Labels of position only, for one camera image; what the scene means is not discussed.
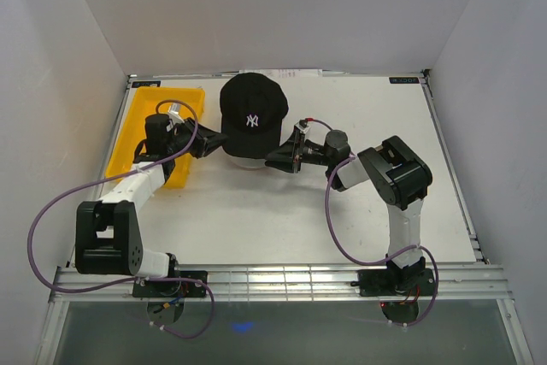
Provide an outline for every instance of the white wall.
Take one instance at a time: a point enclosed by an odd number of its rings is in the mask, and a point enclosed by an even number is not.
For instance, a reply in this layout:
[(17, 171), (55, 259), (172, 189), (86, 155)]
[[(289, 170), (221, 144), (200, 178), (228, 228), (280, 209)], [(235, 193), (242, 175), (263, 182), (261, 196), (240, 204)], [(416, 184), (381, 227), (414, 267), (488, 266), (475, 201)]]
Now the white wall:
[(471, 0), (432, 71), (479, 241), (547, 363), (547, 0)]
[[(49, 295), (26, 259), (28, 227), (54, 195), (97, 177), (125, 77), (85, 0), (0, 0), (0, 10), (0, 362), (27, 365)], [(38, 228), (50, 279), (84, 195)]]
[(468, 0), (87, 0), (130, 74), (418, 72)]

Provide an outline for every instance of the yellow tray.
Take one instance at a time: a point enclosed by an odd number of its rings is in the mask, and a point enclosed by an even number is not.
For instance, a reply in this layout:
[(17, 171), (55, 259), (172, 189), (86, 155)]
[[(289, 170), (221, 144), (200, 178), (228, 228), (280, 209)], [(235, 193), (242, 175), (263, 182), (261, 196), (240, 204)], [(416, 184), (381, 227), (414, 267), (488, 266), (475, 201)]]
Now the yellow tray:
[[(109, 166), (106, 169), (107, 177), (129, 171), (133, 163), (135, 148), (146, 137), (144, 133), (144, 119), (156, 112), (156, 105), (161, 100), (169, 98), (190, 104), (196, 110), (198, 119), (201, 120), (205, 91), (201, 89), (175, 89), (172, 87), (139, 87), (135, 91), (135, 97), (131, 102), (131, 107), (123, 123), (120, 136), (110, 157)], [(168, 103), (160, 107), (162, 113), (167, 112), (168, 109)], [(179, 115), (185, 119), (186, 117), (191, 117), (191, 112), (186, 107), (181, 106)], [(177, 158), (175, 160), (175, 169), (164, 187), (184, 187), (190, 169), (190, 162), (191, 156), (189, 154)]]

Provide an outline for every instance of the plastic container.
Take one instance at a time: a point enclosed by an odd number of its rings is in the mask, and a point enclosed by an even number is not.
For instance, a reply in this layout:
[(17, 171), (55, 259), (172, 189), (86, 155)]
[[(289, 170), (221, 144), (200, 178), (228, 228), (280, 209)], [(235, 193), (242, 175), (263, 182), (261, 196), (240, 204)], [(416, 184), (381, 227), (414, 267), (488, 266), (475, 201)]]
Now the plastic container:
[[(144, 133), (144, 119), (156, 112), (156, 105), (161, 100), (169, 98), (190, 104), (196, 110), (198, 119), (201, 120), (205, 91), (201, 89), (178, 89), (172, 87), (139, 87), (135, 91), (131, 107), (127, 112), (114, 151), (110, 157), (109, 165), (106, 169), (107, 177), (129, 171), (133, 163), (135, 148), (146, 137)], [(160, 112), (167, 112), (169, 106), (169, 103), (163, 104), (160, 107)], [(186, 107), (181, 106), (179, 115), (185, 119), (186, 117), (191, 117), (191, 112)], [(192, 157), (189, 154), (185, 154), (175, 160), (175, 169), (164, 187), (183, 188), (185, 186), (191, 159)]]

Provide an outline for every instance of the ny logo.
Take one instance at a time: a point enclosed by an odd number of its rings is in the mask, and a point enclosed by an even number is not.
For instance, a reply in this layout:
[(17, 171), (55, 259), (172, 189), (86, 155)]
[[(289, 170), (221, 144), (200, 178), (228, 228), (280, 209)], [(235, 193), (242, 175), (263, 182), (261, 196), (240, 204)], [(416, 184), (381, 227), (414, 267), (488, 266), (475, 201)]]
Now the ny logo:
[(258, 115), (248, 115), (247, 116), (246, 126), (250, 126), (250, 127), (257, 126), (258, 127)]

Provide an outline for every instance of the cap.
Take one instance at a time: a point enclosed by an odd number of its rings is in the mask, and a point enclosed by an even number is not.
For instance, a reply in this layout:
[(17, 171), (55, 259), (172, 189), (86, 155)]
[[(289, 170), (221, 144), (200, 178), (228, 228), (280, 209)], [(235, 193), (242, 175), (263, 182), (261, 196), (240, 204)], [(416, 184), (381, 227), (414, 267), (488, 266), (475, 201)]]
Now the cap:
[(262, 159), (277, 149), (281, 123), (289, 111), (281, 87), (259, 73), (232, 77), (221, 90), (224, 151), (235, 157)]

